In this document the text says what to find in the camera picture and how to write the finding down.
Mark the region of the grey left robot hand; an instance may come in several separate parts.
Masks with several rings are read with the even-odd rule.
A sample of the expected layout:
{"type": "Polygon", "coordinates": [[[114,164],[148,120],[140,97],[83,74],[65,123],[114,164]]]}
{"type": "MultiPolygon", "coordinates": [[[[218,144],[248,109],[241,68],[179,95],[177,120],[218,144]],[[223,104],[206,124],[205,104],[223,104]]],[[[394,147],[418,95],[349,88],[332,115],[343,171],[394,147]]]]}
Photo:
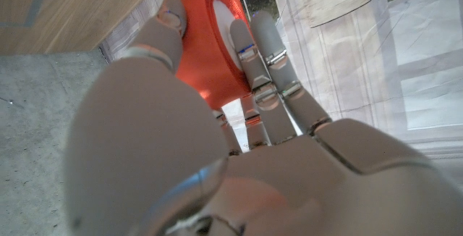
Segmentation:
{"type": "Polygon", "coordinates": [[[176,77],[187,13],[163,0],[120,60],[93,83],[64,158],[74,235],[460,235],[462,192],[403,142],[332,120],[299,83],[267,12],[233,21],[242,62],[271,78],[301,135],[232,152],[222,121],[176,77]]]}

